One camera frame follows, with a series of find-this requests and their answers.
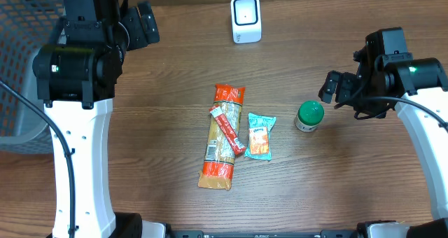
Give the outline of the green lid jar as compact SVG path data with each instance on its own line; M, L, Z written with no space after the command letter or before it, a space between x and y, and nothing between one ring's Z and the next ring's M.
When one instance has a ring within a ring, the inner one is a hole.
M303 132L313 132L321 123L325 111L317 101L304 102L297 111L294 123Z

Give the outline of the teal orange snack packet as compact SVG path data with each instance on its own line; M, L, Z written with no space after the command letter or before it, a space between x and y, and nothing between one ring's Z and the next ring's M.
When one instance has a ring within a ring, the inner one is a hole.
M248 114L248 148L244 153L246 158L265 161L272 159L270 136L276 121L276 117Z

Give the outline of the red stick sachet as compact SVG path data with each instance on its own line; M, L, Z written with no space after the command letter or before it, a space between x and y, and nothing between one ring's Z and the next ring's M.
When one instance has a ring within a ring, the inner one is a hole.
M237 133L234 131L226 115L220 106L212 106L209 109L210 114L217 122L220 130L224 133L233 153L239 155L246 150L245 145L239 140Z

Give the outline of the long orange pasta packet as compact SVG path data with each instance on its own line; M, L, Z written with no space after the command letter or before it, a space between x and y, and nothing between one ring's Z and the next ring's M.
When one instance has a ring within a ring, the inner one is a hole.
M242 116L244 93L244 87L217 84L212 105L222 108L237 136ZM224 133L211 115L204 164L202 171L199 172L198 186L210 189L231 189L236 157L237 155L233 153Z

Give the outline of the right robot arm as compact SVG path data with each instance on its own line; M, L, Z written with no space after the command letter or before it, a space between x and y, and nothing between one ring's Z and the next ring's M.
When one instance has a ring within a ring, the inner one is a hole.
M409 134L426 177L432 221L358 223L350 237L447 236L447 75L434 57L414 59L400 27L380 29L354 52L356 73L328 73L318 96L350 106L355 118L383 118L394 110Z

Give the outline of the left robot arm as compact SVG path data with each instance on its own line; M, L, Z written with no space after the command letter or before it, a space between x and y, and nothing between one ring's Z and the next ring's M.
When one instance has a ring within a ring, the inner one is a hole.
M163 223L113 210L108 135L125 54L160 39L151 5L63 0L65 13L32 69L52 133L56 213L53 237L165 238Z

